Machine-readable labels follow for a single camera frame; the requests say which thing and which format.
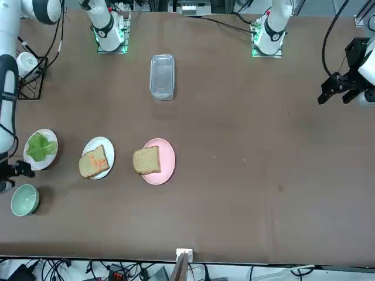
table surface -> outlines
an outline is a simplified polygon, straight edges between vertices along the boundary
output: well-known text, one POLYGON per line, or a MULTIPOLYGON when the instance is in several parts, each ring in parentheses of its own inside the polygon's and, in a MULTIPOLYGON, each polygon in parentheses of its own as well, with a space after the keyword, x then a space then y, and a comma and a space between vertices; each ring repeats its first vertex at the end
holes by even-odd
MULTIPOLYGON (((59 156, 17 179, 39 189, 35 215, 15 217, 13 192, 0 197, 3 255, 174 260, 176 248, 193 248, 195 261, 374 265, 375 111, 316 100, 332 18, 292 18, 284 58, 271 59, 251 57, 247 34, 173 13, 140 13, 128 54, 99 55, 84 12, 68 15, 42 99, 18 102, 16 114, 18 156, 40 128, 56 132, 59 156), (175 57, 173 101, 151 97, 155 54, 175 57), (113 142, 115 165, 86 180, 78 161, 96 136, 113 142), (152 138, 176 152, 162 186, 132 167, 152 138)), ((43 53, 53 29, 25 20, 21 36, 43 53)), ((332 72, 360 34, 353 19, 338 20, 332 72)))

pink plate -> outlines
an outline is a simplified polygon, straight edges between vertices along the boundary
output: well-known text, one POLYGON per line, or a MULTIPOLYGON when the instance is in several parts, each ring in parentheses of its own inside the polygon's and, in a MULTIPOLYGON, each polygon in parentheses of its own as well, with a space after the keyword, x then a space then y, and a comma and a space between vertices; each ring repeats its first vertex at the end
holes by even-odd
POLYGON ((151 184, 165 183, 172 176, 176 166, 176 156, 172 145, 164 139, 152 139, 144 148, 159 146, 160 173, 143 174, 143 178, 151 184))

clear plastic box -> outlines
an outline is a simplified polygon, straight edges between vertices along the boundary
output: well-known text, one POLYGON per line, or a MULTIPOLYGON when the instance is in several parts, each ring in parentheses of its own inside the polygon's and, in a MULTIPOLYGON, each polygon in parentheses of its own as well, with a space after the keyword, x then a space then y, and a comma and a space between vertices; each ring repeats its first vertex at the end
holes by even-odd
POLYGON ((169 101, 175 89, 175 59, 171 54, 157 54, 152 57, 150 70, 150 91, 154 99, 169 101))

metal bracket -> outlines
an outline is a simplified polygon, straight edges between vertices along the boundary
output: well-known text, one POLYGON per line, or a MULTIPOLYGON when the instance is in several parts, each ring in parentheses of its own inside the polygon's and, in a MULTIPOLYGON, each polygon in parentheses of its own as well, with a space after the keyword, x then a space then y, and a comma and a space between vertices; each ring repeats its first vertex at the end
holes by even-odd
POLYGON ((193 262, 193 249, 176 249, 176 261, 178 261, 179 257, 183 254, 187 253, 187 258, 189 262, 193 262))
POLYGON ((356 24, 356 28, 364 27, 363 19, 358 19, 357 15, 354 15, 354 23, 356 24))

bread slice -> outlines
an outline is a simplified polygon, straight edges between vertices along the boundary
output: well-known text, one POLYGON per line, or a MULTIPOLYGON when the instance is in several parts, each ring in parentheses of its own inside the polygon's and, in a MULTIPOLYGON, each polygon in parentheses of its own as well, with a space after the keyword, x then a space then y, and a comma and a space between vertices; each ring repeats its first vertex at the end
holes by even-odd
POLYGON ((87 152, 79 162, 80 173, 84 178, 94 177, 110 168, 103 145, 87 152))
POLYGON ((133 153, 133 166, 137 174, 160 173, 159 146, 135 151, 133 153))

